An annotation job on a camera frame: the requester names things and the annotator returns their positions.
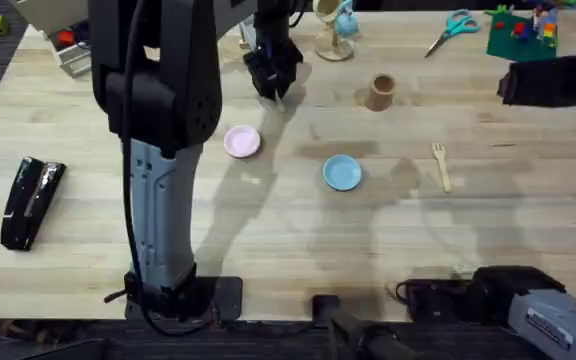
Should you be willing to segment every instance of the small pink dish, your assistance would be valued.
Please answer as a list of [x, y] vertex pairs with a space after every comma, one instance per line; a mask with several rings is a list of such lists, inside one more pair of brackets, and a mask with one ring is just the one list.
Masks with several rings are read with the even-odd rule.
[[224, 149], [234, 158], [242, 159], [252, 156], [260, 146], [261, 136], [252, 126], [235, 126], [224, 136]]

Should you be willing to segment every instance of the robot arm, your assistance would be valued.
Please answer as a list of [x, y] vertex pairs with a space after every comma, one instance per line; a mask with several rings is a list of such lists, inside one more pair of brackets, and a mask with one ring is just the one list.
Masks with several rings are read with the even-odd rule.
[[[132, 81], [126, 153], [141, 278], [133, 264], [124, 278], [127, 315], [142, 307], [165, 317], [200, 317], [217, 302], [222, 319], [236, 319], [241, 279], [198, 277], [190, 242], [195, 170], [222, 109], [217, 40], [254, 13], [257, 46], [245, 62], [260, 95], [282, 97], [303, 61], [288, 37], [291, 1], [145, 0], [140, 51], [132, 54], [134, 74], [127, 76], [135, 6], [135, 0], [89, 0], [88, 7], [94, 94], [118, 135], [126, 118], [125, 81]], [[147, 59], [143, 46], [159, 48], [159, 61]]]

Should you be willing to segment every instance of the blue toy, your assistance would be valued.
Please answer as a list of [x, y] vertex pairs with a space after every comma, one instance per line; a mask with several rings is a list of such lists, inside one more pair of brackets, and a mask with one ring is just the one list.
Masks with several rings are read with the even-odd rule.
[[339, 5], [335, 19], [335, 31], [342, 37], [351, 37], [359, 32], [359, 22], [352, 11], [352, 0], [346, 0]]

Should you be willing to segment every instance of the small blue dish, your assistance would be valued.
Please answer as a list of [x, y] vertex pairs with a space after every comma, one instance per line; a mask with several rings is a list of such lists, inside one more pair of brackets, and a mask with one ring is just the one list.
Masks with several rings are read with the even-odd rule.
[[323, 175], [331, 188], [348, 191], [361, 182], [361, 166], [348, 155], [334, 155], [324, 163]]

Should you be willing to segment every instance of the stapler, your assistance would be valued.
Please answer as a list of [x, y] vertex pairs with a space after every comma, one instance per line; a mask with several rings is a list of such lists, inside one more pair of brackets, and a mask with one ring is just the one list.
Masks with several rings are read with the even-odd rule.
[[1, 224], [1, 244], [28, 251], [37, 236], [66, 165], [31, 157], [21, 161]]

